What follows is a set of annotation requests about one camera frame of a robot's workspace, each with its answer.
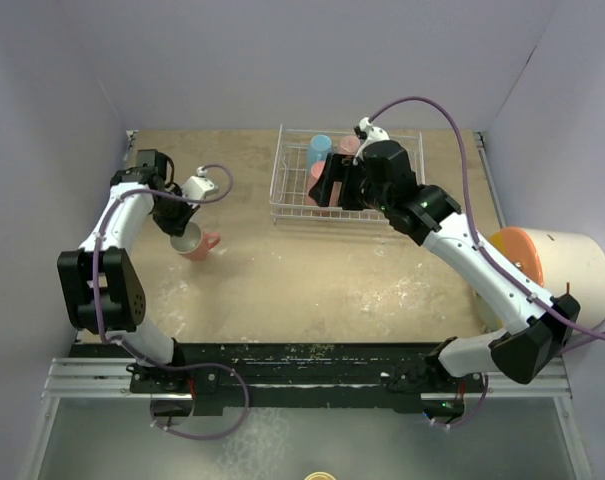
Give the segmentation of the salmon pink cup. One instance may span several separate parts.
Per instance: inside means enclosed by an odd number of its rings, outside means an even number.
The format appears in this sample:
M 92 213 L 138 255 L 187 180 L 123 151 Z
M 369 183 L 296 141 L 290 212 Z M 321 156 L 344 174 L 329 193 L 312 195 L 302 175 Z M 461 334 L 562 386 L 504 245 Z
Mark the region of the salmon pink cup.
M 317 206 L 316 202 L 310 197 L 310 191 L 316 185 L 317 181 L 319 180 L 319 177 L 321 176 L 321 174 L 323 172 L 324 166 L 325 166 L 324 161 L 315 162 L 311 166 L 311 168 L 308 172 L 306 187 L 305 187 L 305 195 L 304 195 L 304 203 L 307 206 L 312 206 L 312 207 Z

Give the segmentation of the salmon pink mug with handle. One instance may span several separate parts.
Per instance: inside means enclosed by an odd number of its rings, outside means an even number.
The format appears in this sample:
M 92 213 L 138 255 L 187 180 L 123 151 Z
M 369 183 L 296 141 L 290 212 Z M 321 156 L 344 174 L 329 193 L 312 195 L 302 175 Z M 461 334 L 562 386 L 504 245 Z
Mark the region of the salmon pink mug with handle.
M 171 236 L 172 249 L 189 261 L 203 261 L 221 241 L 217 232 L 206 232 L 196 223 L 189 222 L 181 236 Z

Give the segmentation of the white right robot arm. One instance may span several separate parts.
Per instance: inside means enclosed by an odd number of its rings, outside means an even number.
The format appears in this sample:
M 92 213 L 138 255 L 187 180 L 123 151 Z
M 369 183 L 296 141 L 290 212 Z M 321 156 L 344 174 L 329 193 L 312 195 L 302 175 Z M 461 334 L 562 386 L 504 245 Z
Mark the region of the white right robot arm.
M 394 140 L 364 147 L 359 156 L 332 153 L 310 189 L 325 207 L 339 183 L 339 206 L 374 209 L 391 227 L 455 270 L 497 314 L 499 330 L 472 338 L 452 337 L 426 359 L 428 383 L 449 391 L 462 377 L 500 372 L 530 383 L 562 350 L 580 305 L 570 294 L 554 296 L 519 271 L 480 236 L 473 237 L 460 205 L 441 187 L 418 183 L 408 152 Z

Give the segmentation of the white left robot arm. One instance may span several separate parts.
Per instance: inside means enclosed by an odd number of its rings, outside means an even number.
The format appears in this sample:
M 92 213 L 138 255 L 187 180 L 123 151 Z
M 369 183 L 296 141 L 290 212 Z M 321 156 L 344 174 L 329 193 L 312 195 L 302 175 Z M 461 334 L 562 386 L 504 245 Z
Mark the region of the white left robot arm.
M 59 255 L 57 270 L 71 325 L 154 367 L 153 381 L 166 392 L 176 392 L 188 378 L 184 354 L 149 319 L 130 252 L 147 217 L 166 235 L 181 237 L 199 205 L 219 188 L 205 168 L 178 185 L 170 157 L 158 150 L 143 150 L 140 156 L 140 164 L 111 177 L 98 223 L 77 249 Z

